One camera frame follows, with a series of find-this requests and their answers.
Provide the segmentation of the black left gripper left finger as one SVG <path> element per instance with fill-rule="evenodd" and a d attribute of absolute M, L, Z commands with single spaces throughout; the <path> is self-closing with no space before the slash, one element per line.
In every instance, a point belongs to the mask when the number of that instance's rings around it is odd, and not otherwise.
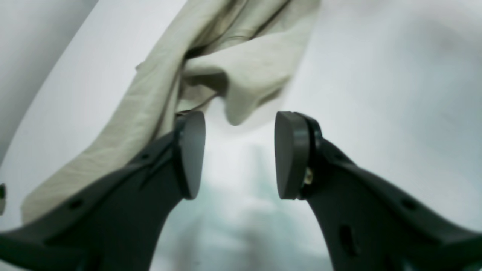
<path fill-rule="evenodd" d="M 205 137 L 202 112 L 179 117 L 121 169 L 1 233 L 1 260 L 31 271 L 148 271 L 170 212 L 198 195 Z"/>

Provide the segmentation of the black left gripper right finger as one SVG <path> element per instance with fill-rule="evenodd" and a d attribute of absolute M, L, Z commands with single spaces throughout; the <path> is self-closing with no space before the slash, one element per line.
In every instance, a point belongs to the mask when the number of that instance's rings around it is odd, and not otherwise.
<path fill-rule="evenodd" d="M 325 139 L 317 120 L 279 111 L 281 199 L 303 199 L 335 271 L 480 271 L 482 237 L 448 221 Z"/>

